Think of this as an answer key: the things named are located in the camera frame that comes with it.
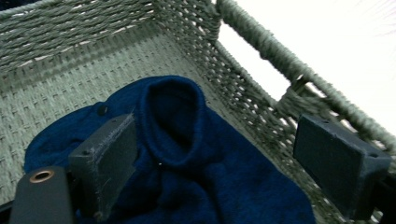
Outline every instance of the blue fleece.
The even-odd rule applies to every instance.
[[[107,112],[98,113],[104,106]],[[199,87],[184,77],[141,79],[105,103],[57,120],[28,147],[25,171],[67,166],[67,155],[90,134],[131,112],[136,171],[108,223],[315,222],[303,192],[209,109]]]

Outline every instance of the bright background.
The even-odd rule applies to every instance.
[[[396,1],[239,0],[240,7],[348,100],[396,135]],[[220,42],[275,99],[288,87],[223,25]]]

